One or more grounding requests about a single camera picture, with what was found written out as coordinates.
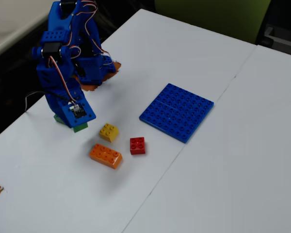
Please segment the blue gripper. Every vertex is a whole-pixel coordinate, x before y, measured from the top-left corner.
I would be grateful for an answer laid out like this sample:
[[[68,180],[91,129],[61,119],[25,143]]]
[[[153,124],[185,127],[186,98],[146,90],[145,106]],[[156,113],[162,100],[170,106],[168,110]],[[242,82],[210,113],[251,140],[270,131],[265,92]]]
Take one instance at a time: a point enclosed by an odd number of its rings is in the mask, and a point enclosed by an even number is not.
[[[65,107],[71,102],[78,102],[84,98],[80,84],[75,78],[64,78],[62,80],[55,67],[45,67],[38,64],[36,67],[37,75],[45,94],[48,105],[69,128],[71,123],[67,118]]]

